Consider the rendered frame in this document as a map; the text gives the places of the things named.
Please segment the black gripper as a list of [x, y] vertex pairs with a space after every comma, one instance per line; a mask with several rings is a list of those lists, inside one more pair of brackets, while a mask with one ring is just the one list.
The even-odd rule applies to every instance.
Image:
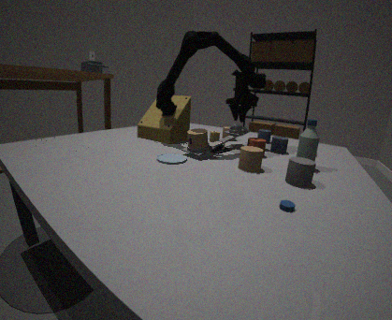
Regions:
[[248, 92], [250, 92], [248, 87], [236, 85], [233, 91], [235, 91], [235, 97], [228, 98], [225, 103], [230, 104], [228, 106], [234, 120], [236, 121], [239, 115], [240, 122], [243, 122], [248, 110], [252, 108], [251, 106], [257, 107], [257, 102], [256, 100], [246, 99]]

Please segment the small blue disc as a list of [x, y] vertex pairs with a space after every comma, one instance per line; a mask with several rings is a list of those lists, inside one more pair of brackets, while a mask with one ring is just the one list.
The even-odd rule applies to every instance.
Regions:
[[293, 212], [295, 210], [295, 206], [296, 206], [296, 204], [294, 204], [292, 201], [286, 199], [286, 200], [281, 201], [279, 208], [282, 211]]

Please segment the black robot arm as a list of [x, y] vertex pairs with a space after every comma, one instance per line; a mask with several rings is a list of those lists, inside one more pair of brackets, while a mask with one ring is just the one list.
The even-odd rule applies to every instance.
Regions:
[[173, 115], [177, 107], [171, 101], [171, 97], [175, 92], [174, 84], [180, 76], [186, 61], [199, 49], [206, 49], [214, 45], [240, 68], [241, 72], [235, 70], [234, 73], [231, 73], [231, 75], [236, 76], [236, 85], [245, 87], [250, 85], [251, 88], [261, 89], [266, 86], [265, 74], [254, 73], [255, 65], [251, 58], [238, 52], [218, 32], [188, 31], [184, 35], [180, 53], [169, 70], [167, 78], [157, 88], [156, 107], [162, 110], [162, 116]]

